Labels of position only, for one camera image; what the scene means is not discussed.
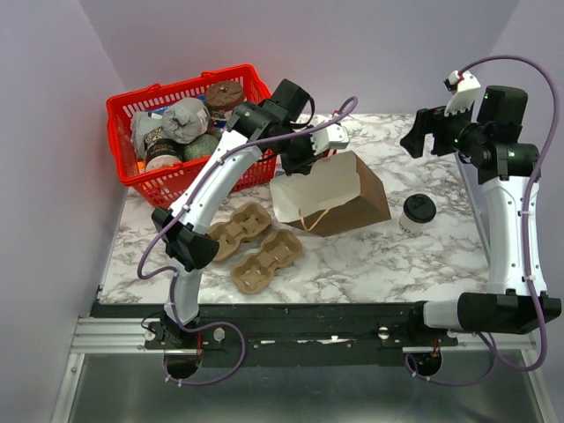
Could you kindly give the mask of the cardboard cup carrier tray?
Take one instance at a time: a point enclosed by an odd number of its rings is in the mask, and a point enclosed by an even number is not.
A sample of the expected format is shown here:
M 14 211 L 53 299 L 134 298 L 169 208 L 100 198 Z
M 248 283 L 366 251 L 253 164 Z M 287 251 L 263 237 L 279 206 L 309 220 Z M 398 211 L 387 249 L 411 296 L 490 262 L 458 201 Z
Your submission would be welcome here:
M 271 215 L 259 203 L 248 202 L 235 209 L 228 221 L 217 222 L 208 229 L 208 235 L 219 244 L 214 263 L 232 257 L 242 243 L 258 239 L 271 226 Z

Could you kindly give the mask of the brown paper bag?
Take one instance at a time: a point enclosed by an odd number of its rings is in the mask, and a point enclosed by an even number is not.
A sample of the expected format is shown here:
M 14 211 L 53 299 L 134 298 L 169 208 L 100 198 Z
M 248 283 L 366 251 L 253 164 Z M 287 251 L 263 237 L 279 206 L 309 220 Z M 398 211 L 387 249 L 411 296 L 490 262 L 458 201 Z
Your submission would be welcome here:
M 277 221 L 321 237 L 391 219 L 382 180 L 352 151 L 318 160 L 307 175 L 271 180 Z

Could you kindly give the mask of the white paper coffee cup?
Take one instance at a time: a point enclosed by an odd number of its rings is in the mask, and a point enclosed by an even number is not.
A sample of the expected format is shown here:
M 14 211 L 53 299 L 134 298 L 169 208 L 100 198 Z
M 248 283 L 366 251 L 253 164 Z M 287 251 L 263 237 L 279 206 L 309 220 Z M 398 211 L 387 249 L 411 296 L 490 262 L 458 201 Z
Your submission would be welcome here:
M 402 231 L 409 235 L 420 234 L 427 227 L 427 222 L 420 223 L 413 220 L 404 212 L 401 214 L 398 224 Z

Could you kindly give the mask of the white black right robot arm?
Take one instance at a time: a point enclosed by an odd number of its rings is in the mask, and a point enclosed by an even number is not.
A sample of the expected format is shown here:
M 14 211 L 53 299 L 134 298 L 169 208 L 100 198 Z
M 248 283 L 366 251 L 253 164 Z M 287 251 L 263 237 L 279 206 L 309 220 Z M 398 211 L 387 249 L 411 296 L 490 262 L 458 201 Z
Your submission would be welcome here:
M 400 144 L 414 158 L 421 157 L 431 135 L 431 153 L 464 156 L 478 171 L 489 222 L 489 277 L 485 293 L 462 293 L 452 301 L 429 301 L 422 315 L 409 319 L 405 334 L 425 345 L 438 329 L 466 332 L 527 334 L 542 322 L 560 316 L 561 302 L 547 294 L 538 260 L 534 211 L 538 184 L 533 169 L 538 148 L 518 138 L 528 102 L 520 88 L 490 85 L 479 112 L 468 102 L 462 111 L 447 107 L 417 111 Z

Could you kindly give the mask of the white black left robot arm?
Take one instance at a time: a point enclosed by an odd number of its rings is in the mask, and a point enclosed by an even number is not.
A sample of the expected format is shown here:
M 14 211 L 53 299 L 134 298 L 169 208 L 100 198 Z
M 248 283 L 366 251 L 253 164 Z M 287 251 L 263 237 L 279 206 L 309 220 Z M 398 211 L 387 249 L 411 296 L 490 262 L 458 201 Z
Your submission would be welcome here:
M 212 218 L 221 202 L 243 174 L 267 150 L 281 157 L 286 173 L 311 166 L 331 148 L 329 131 L 346 116 L 347 108 L 326 122 L 297 123 L 310 95 L 285 79 L 274 94 L 260 103 L 245 101 L 236 106 L 219 145 L 203 170 L 172 205 L 152 213 L 170 259 L 172 279 L 164 307 L 165 337 L 177 348 L 189 346 L 202 328 L 198 294 L 204 268 L 219 251 L 219 243 L 208 235 Z

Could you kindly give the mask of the black plastic cup lid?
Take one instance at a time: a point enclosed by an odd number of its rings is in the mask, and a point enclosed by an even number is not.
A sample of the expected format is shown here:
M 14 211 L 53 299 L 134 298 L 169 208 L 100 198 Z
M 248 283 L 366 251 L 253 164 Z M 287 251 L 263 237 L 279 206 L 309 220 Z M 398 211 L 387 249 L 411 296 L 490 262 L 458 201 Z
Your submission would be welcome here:
M 434 201 L 425 194 L 413 194 L 407 197 L 403 204 L 404 215 L 418 224 L 431 222 L 436 216 Z

